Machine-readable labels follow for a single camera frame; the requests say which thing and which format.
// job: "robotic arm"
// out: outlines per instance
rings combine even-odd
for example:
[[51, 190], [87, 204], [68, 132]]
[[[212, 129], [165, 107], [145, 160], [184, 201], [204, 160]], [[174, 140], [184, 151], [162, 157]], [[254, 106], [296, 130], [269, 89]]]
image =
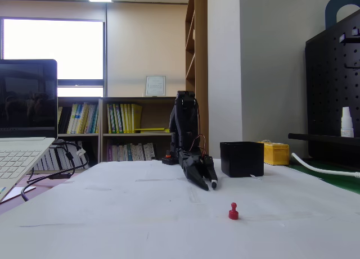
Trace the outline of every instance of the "robotic arm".
[[213, 158], [203, 155], [204, 151], [199, 147], [197, 112], [198, 104], [194, 92], [178, 92], [170, 117], [170, 132], [173, 133], [170, 151], [166, 158], [163, 158], [163, 163], [179, 163], [187, 179], [204, 190], [209, 190], [203, 179], [206, 178], [215, 189], [218, 178]]

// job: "bookshelf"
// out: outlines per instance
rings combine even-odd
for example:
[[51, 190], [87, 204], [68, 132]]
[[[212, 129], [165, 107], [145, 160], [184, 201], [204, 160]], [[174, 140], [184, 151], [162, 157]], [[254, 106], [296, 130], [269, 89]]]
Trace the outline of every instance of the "bookshelf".
[[120, 144], [153, 143], [157, 158], [165, 156], [170, 148], [171, 133], [134, 133], [109, 134], [107, 125], [106, 105], [138, 104], [142, 106], [140, 128], [168, 128], [171, 111], [175, 104], [175, 97], [59, 97], [58, 106], [71, 107], [75, 103], [88, 103], [99, 105], [99, 133], [96, 134], [58, 134], [59, 139], [67, 141], [90, 142], [92, 151], [96, 156], [94, 163], [107, 161], [107, 144], [109, 141]]
[[107, 104], [138, 104], [142, 106], [140, 128], [168, 128], [175, 97], [106, 97], [99, 100], [100, 117], [100, 161], [107, 161], [107, 146], [111, 143], [146, 144], [153, 143], [157, 158], [166, 155], [170, 148], [171, 133], [109, 134], [107, 125]]
[[208, 0], [189, 0], [185, 33], [185, 87], [187, 91], [195, 92], [199, 103], [200, 130], [206, 138], [208, 151]]

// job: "black pegboard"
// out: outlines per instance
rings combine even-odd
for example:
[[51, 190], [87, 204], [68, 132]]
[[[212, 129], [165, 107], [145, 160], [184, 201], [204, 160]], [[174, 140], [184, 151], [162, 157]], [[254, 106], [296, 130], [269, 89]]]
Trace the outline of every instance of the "black pegboard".
[[[342, 108], [348, 106], [354, 136], [360, 137], [360, 43], [339, 42], [343, 34], [359, 38], [352, 36], [353, 29], [360, 29], [360, 11], [306, 43], [308, 134], [339, 137]], [[345, 66], [358, 66], [359, 70]], [[359, 154], [360, 148], [309, 142], [312, 157], [333, 156], [339, 161], [347, 159], [349, 151]]]

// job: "white table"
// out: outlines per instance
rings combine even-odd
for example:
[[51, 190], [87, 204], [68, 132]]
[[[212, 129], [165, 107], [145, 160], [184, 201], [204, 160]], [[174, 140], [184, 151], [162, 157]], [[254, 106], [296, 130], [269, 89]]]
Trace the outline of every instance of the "white table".
[[179, 166], [99, 164], [1, 215], [0, 258], [358, 258], [359, 195], [282, 166], [215, 167], [206, 192]]

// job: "black box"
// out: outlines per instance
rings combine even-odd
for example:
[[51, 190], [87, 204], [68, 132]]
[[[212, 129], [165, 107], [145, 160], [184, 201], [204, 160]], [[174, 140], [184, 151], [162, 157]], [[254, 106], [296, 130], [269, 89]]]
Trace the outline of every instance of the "black box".
[[230, 178], [264, 175], [264, 144], [221, 142], [221, 170]]

